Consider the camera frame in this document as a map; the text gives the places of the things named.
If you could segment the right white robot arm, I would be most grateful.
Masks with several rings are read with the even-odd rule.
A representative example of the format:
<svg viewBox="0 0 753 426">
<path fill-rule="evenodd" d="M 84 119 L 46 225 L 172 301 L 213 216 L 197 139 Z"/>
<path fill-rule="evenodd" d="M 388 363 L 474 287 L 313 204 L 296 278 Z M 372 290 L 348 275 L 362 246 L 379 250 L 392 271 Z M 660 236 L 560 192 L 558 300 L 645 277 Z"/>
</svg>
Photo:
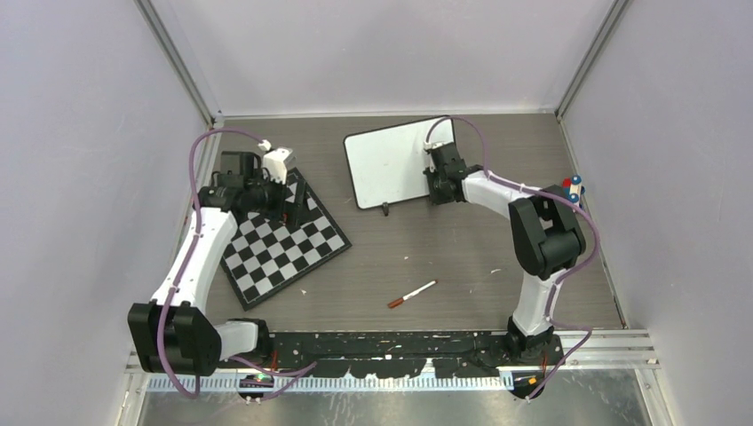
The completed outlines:
<svg viewBox="0 0 753 426">
<path fill-rule="evenodd" d="M 551 317 L 561 281 L 586 249 L 572 203 L 559 186 L 516 184 L 480 165 L 467 165 L 454 142 L 426 143 L 424 152 L 429 158 L 424 175 L 432 204 L 467 202 L 508 219 L 524 274 L 503 347 L 515 362 L 531 363 L 552 342 Z"/>
</svg>

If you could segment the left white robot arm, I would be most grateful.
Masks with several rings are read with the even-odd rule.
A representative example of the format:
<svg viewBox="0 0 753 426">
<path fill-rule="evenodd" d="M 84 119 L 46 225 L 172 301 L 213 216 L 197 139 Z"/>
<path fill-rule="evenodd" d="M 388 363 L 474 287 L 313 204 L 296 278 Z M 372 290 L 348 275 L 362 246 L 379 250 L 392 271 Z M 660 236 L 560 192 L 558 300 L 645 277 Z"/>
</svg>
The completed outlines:
<svg viewBox="0 0 753 426">
<path fill-rule="evenodd" d="M 261 319 L 230 319 L 214 326 L 205 316 L 215 272 L 227 246 L 249 215 L 279 225 L 298 225 L 305 216 L 305 189 L 289 192 L 295 155 L 287 147 L 263 155 L 225 152 L 224 172 L 198 191 L 189 231 L 168 275 L 147 303 L 135 303 L 127 323 L 139 363 L 148 373 L 210 376 L 239 355 L 262 367 L 273 353 Z"/>
</svg>

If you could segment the red white marker pen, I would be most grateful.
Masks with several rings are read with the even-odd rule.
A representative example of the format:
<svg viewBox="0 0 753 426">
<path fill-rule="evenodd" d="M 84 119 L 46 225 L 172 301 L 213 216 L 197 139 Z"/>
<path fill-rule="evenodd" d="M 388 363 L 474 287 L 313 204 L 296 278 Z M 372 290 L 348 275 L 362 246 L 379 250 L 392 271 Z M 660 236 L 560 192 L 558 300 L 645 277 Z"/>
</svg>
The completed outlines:
<svg viewBox="0 0 753 426">
<path fill-rule="evenodd" d="M 429 281 L 426 284 L 424 284 L 423 286 L 421 286 L 420 288 L 417 288 L 417 289 L 415 289 L 415 290 L 413 290 L 413 291 L 405 294 L 404 296 L 401 296 L 401 297 L 399 297 L 399 298 L 391 301 L 387 305 L 387 307 L 389 309 L 394 309 L 394 308 L 396 308 L 396 307 L 404 304 L 407 300 L 409 300 L 409 299 L 411 299 L 411 298 L 413 298 L 415 296 L 418 296 L 420 293 L 424 292 L 426 289 L 433 287 L 437 283 L 438 283 L 438 281 L 436 281 L 436 280 Z"/>
</svg>

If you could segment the white whiteboard black frame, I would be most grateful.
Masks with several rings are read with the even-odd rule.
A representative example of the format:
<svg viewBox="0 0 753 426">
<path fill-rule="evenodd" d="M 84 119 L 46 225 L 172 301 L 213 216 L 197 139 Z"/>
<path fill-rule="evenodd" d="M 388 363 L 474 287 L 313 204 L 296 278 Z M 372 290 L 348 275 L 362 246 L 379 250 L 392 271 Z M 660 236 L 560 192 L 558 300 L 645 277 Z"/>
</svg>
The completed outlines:
<svg viewBox="0 0 753 426">
<path fill-rule="evenodd" d="M 424 143 L 454 140 L 454 124 L 439 116 L 346 136 L 345 157 L 357 207 L 381 208 L 428 196 L 424 170 L 432 160 Z"/>
</svg>

